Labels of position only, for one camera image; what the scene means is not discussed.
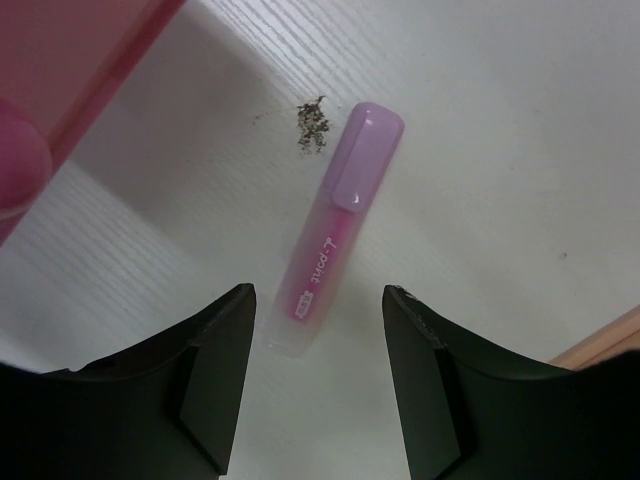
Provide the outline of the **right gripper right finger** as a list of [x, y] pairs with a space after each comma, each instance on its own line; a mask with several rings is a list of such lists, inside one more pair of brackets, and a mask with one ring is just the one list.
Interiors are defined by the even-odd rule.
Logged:
[[503, 348], [401, 287], [382, 298], [414, 479], [635, 479], [639, 354], [569, 370]]

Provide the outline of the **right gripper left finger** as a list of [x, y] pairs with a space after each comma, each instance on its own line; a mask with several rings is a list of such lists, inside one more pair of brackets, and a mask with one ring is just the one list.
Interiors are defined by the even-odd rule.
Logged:
[[226, 474], [254, 332], [240, 284], [84, 368], [1, 367], [5, 479], [217, 479]]

